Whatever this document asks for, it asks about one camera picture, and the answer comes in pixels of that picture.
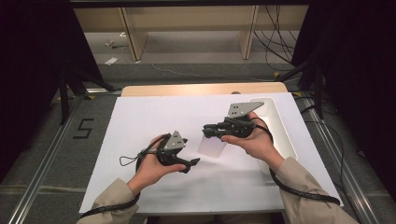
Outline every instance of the beige sleeve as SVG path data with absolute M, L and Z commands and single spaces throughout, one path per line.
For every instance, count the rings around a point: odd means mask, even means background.
M 284 185 L 299 191 L 328 195 L 318 181 L 293 158 L 285 159 L 276 172 Z M 301 198 L 283 189 L 280 195 L 290 223 L 358 223 L 335 203 Z
M 95 200 L 92 208 L 106 205 L 128 203 L 134 198 L 131 189 L 120 179 L 116 179 L 110 186 L 105 189 Z M 104 212 L 88 217 L 84 217 L 78 221 L 78 224 L 105 224 L 105 223 L 129 223 L 131 217 L 136 213 L 138 206 L 134 206 L 118 210 L 114 212 Z

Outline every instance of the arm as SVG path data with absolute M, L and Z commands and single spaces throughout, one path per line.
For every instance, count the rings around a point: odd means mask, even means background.
M 253 119 L 257 118 L 257 115 L 250 113 L 249 117 Z M 257 124 L 266 127 L 263 121 L 254 120 Z M 250 156 L 266 162 L 276 173 L 276 178 L 284 185 L 299 191 L 328 195 L 318 181 L 296 160 L 284 159 L 263 130 L 255 129 L 247 138 L 225 135 L 221 140 L 240 146 Z M 301 198 L 282 189 L 280 194 L 291 223 L 357 223 L 337 204 Z
M 157 148 L 160 143 L 161 141 L 153 147 Z M 186 166 L 182 164 L 163 166 L 158 162 L 156 155 L 148 154 L 142 160 L 142 163 L 140 164 L 136 174 L 131 178 L 130 181 L 128 181 L 128 183 L 125 183 L 120 179 L 114 181 L 96 198 L 92 208 L 128 203 L 134 198 L 135 195 L 140 193 L 142 189 L 157 183 L 164 175 L 182 171 L 184 169 L 186 169 Z M 78 224 L 129 223 L 129 219 L 131 219 L 137 209 L 138 206 L 135 204 L 124 210 L 104 212 L 87 216 L 80 219 Z

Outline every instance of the forearm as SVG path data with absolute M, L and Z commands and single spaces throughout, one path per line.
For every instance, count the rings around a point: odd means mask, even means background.
M 134 198 L 134 193 L 128 185 L 120 179 L 115 180 L 105 191 L 103 191 L 93 203 L 92 208 L 107 205 L 128 203 Z M 124 210 L 104 212 L 96 215 L 84 217 L 78 224 L 89 223 L 129 223 L 131 217 L 136 213 L 138 206 L 135 204 Z
M 278 167 L 276 178 L 299 191 L 328 195 L 318 181 L 295 159 L 287 158 Z M 335 203 L 324 203 L 280 190 L 291 223 L 357 223 Z

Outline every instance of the black stand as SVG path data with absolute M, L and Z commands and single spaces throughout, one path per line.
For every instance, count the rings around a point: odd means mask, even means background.
M 59 92 L 61 95 L 61 103 L 62 103 L 62 120 L 61 124 L 69 117 L 69 103 L 67 97 L 67 85 L 73 91 L 75 95 L 84 95 L 87 92 L 87 89 L 84 87 L 82 83 L 82 79 L 90 81 L 108 91 L 120 91 L 121 88 L 115 88 L 111 85 L 108 85 L 102 80 L 99 80 L 95 77 L 90 76 L 82 72 L 81 70 L 72 67 L 65 66 L 59 75 Z
M 337 42 L 340 39 L 339 36 L 347 28 L 346 23 L 348 22 L 350 10 L 353 8 L 353 2 L 353 0 L 340 2 L 340 7 L 337 8 L 330 17 L 308 60 L 301 63 L 284 76 L 276 79 L 278 82 L 283 82 L 303 72 L 297 86 L 303 91 L 308 90 L 311 84 L 315 83 L 315 105 L 313 107 L 321 119 L 323 119 L 321 110 L 321 93 L 323 89 L 322 71 L 326 71 L 326 66 L 330 63 L 330 55 L 336 48 Z

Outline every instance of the white tabletop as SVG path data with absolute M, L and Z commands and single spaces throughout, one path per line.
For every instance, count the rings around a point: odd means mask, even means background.
M 184 160 L 201 158 L 187 174 L 166 175 L 143 189 L 139 214 L 224 214 L 283 209 L 278 187 L 262 173 L 256 159 L 232 145 L 219 158 L 198 153 L 205 124 L 223 121 L 230 104 L 272 98 L 287 135 L 303 165 L 332 196 L 332 184 L 312 138 L 290 93 L 239 95 L 121 97 L 107 128 L 80 213 L 91 209 L 94 199 L 116 178 L 128 181 L 135 163 L 120 166 L 120 156 L 134 157 L 162 133 L 178 130 L 187 146 L 178 154 Z

